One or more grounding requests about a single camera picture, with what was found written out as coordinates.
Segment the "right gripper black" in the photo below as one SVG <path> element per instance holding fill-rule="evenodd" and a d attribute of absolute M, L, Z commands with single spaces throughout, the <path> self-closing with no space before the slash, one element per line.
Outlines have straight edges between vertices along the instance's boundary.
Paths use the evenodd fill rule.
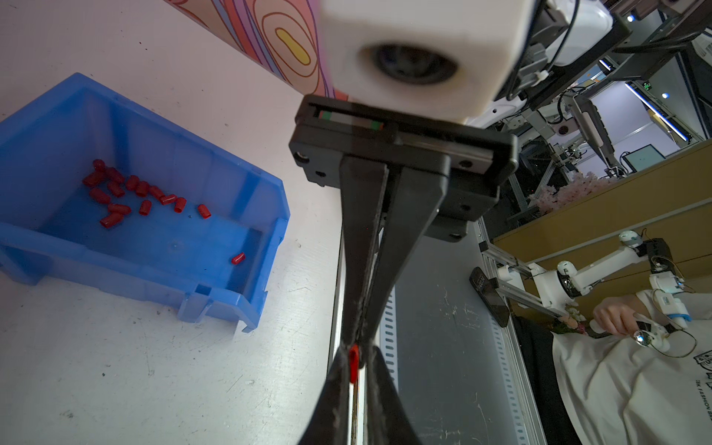
<path fill-rule="evenodd" d="M 499 201 L 502 184 L 517 170 L 518 142 L 315 95 L 302 100 L 295 121 L 289 149 L 297 165 L 310 182 L 340 187 L 346 272 L 340 340 L 367 350 L 419 239 L 465 238 L 468 223 Z"/>

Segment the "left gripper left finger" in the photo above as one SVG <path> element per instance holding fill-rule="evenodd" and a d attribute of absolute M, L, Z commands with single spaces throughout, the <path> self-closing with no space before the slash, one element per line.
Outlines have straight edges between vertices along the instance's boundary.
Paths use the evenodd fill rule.
<path fill-rule="evenodd" d="M 340 345 L 299 445 L 348 443 L 349 391 L 349 350 Z"/>

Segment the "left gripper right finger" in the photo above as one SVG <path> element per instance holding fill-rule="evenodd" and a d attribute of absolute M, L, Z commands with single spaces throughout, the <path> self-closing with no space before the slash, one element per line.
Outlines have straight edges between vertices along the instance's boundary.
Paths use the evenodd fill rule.
<path fill-rule="evenodd" d="M 365 372 L 368 443 L 420 444 L 403 409 L 384 356 L 376 345 L 367 349 Z"/>

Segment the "red screw sleeve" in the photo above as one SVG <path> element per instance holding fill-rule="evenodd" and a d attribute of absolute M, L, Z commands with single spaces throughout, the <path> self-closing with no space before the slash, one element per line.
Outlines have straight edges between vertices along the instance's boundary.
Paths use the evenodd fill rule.
<path fill-rule="evenodd" d="M 349 381 L 352 385 L 357 385 L 360 374 L 360 348 L 358 344 L 350 346 L 348 351 Z"/>

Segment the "blue plastic bin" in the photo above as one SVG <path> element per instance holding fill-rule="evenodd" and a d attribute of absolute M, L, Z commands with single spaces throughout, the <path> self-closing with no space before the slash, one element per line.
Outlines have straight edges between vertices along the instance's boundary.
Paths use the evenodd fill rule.
<path fill-rule="evenodd" d="M 22 284 L 254 330 L 289 217 L 280 179 L 81 74 L 1 123 L 1 270 Z"/>

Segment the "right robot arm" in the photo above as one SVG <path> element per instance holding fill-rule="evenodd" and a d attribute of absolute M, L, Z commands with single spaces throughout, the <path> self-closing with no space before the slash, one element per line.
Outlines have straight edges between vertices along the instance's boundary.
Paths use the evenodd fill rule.
<path fill-rule="evenodd" d="M 517 169 L 517 141 L 467 125 L 617 26 L 599 1 L 323 1 L 318 33 L 344 99 L 306 96 L 289 147 L 340 193 L 341 350 L 373 342 L 422 237 L 461 240 Z"/>

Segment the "operator hand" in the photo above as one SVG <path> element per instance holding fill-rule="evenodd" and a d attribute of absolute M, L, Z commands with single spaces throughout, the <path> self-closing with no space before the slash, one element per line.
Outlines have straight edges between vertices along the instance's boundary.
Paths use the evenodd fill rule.
<path fill-rule="evenodd" d="M 636 315 L 650 317 L 646 306 L 635 295 L 606 298 L 593 310 L 595 322 L 604 331 L 621 337 L 631 337 L 639 330 Z"/>

